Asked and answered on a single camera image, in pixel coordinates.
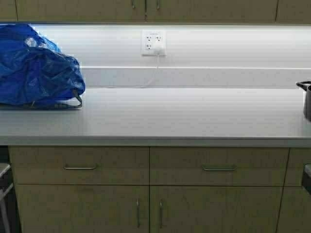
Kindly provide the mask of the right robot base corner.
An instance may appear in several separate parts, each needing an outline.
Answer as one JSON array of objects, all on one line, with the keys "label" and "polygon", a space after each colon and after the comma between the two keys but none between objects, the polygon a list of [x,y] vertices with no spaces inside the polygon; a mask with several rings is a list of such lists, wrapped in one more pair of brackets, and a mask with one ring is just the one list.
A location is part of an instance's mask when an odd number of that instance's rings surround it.
[{"label": "right robot base corner", "polygon": [[304,165],[302,186],[309,194],[311,194],[311,164]]}]

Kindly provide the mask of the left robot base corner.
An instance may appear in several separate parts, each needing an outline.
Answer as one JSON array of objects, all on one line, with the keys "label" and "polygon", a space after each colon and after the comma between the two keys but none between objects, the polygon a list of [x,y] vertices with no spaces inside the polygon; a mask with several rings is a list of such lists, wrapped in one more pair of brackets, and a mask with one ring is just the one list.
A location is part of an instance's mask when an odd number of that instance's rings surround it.
[{"label": "left robot base corner", "polygon": [[0,163],[0,180],[4,181],[10,177],[11,166],[8,163]]}]

